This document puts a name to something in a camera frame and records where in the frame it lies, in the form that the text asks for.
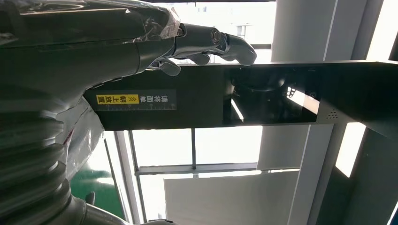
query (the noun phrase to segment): display screen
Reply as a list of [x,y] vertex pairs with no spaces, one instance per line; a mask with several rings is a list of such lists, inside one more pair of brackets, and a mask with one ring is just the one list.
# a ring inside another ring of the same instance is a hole
[[225,71],[224,124],[315,122],[321,99],[319,68],[258,67]]

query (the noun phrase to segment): yellow label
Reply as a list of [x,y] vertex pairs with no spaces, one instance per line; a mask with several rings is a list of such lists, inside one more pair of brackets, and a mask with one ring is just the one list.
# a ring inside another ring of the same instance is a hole
[[99,105],[139,104],[138,95],[97,95]]

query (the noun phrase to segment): warning sticker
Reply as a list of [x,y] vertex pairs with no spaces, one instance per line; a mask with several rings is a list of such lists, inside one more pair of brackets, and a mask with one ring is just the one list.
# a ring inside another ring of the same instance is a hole
[[84,97],[95,111],[177,110],[177,92],[170,89],[92,89],[87,90]]
[[99,105],[139,104],[138,95],[96,95]]

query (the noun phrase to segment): green floor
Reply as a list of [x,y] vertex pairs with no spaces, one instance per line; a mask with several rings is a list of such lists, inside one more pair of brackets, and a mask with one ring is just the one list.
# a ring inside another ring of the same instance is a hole
[[86,195],[93,191],[96,207],[125,219],[103,141],[100,140],[97,148],[73,177],[70,185],[73,196],[85,199]]

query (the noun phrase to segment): robotic finger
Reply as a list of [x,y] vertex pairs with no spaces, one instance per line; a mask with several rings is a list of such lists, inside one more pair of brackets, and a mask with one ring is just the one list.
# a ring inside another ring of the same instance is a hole
[[209,54],[218,55],[227,61],[237,60],[244,66],[250,66],[257,58],[253,47],[240,37],[225,34],[213,27],[180,24],[180,34],[175,37],[175,47],[151,65],[151,69],[158,68],[168,75],[177,75],[179,66],[168,60],[170,67],[160,67],[167,58],[190,59],[198,65],[206,65],[210,61]]

